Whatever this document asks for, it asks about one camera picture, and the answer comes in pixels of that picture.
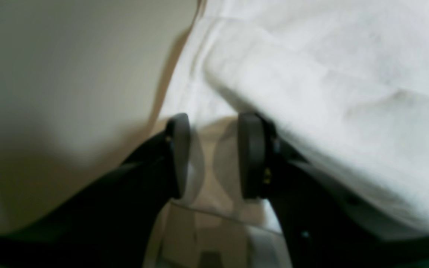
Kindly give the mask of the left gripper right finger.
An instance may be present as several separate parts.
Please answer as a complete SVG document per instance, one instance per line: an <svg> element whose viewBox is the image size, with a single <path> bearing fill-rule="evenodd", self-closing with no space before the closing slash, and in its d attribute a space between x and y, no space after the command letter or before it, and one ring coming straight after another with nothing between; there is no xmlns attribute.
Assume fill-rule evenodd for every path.
<svg viewBox="0 0 429 268"><path fill-rule="evenodd" d="M429 268L429 231L381 212L315 168L259 114L240 113L241 191L267 200L295 268Z"/></svg>

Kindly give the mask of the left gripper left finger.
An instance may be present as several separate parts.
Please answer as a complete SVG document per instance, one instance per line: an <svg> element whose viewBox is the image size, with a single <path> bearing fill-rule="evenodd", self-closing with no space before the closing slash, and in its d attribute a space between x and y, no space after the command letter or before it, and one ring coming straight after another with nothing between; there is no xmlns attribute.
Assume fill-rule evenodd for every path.
<svg viewBox="0 0 429 268"><path fill-rule="evenodd" d="M186 189L188 115L47 216L0 235L3 268L140 268L159 212Z"/></svg>

